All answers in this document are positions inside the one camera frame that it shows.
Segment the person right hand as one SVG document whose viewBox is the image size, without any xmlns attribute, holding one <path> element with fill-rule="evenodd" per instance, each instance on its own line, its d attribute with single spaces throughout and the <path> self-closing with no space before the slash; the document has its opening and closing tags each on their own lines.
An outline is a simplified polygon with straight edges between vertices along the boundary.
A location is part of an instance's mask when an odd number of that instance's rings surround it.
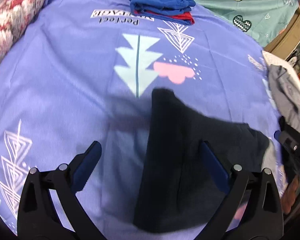
<svg viewBox="0 0 300 240">
<path fill-rule="evenodd" d="M 299 177 L 295 176 L 281 198 L 282 211 L 286 215 L 290 213 L 291 208 L 295 203 L 296 190 L 297 190 L 298 186 L 299 186 Z M 298 215 L 298 214 L 300 214 L 300 207 L 296 211 L 295 215 Z"/>
</svg>

